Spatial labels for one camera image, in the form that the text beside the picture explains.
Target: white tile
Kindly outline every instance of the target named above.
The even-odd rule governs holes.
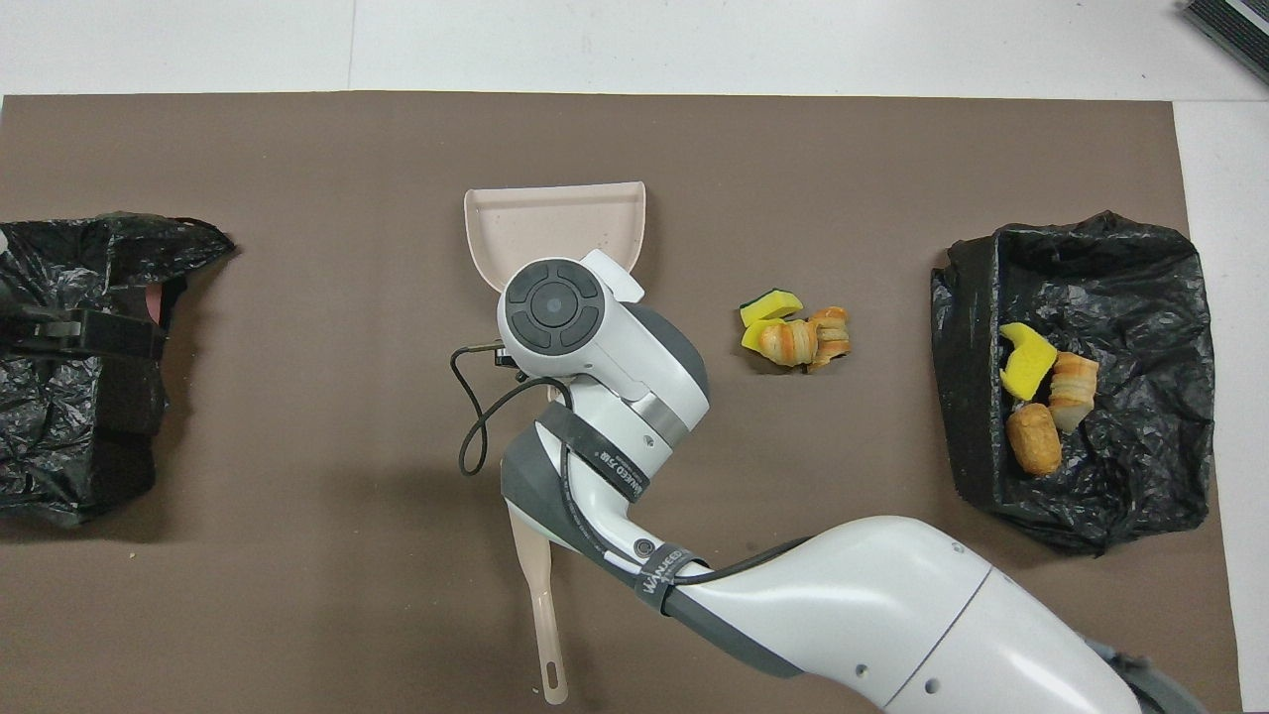
[[[1173,0],[359,0],[353,89],[1264,99]]]
[[[0,94],[348,86],[353,0],[4,0]]]
[[[1216,474],[1242,708],[1269,710],[1269,103],[1178,103],[1216,349]]]

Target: brown table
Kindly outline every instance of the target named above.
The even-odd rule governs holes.
[[[178,307],[155,491],[75,533],[0,524],[0,710],[547,709],[496,473],[456,469],[445,361],[496,335],[462,194],[634,179],[636,276],[713,389],[638,523],[726,564],[924,519],[1239,709],[1214,487],[1197,531],[1058,557],[956,496],[929,356],[956,240],[1104,208],[1185,230],[1167,104],[344,93],[6,98],[4,219],[195,216],[241,251]],[[772,285],[845,304],[854,353],[806,377],[744,351],[733,309]],[[511,384],[471,374],[486,401]],[[495,457],[539,407],[499,415]],[[872,710],[556,563],[561,710]]]

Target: robotic arm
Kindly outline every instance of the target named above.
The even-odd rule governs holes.
[[[503,460],[503,495],[534,529],[755,668],[820,675],[884,711],[1203,711],[1152,671],[1133,681],[920,521],[863,519],[721,571],[633,524],[629,505],[709,407],[700,355],[640,297],[595,250],[529,263],[499,299],[520,370],[571,380]]]

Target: trash bag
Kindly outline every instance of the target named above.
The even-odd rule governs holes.
[[[1104,212],[1008,224],[948,257],[931,275],[931,337],[962,498],[1072,554],[1202,524],[1216,377],[1193,243]],[[1062,463],[1047,477],[1024,473],[1005,438],[1018,403],[1000,384],[999,327],[1014,321],[1100,364],[1094,410],[1061,435]]]
[[[0,516],[76,526],[150,491],[151,439],[168,407],[161,330],[184,275],[231,250],[223,232],[192,218],[0,223]],[[32,337],[43,334],[32,316],[72,312],[95,316],[74,325],[82,349]],[[39,326],[49,323],[71,322]],[[80,334],[90,323],[91,340]],[[155,344],[148,332],[132,339],[138,326]]]

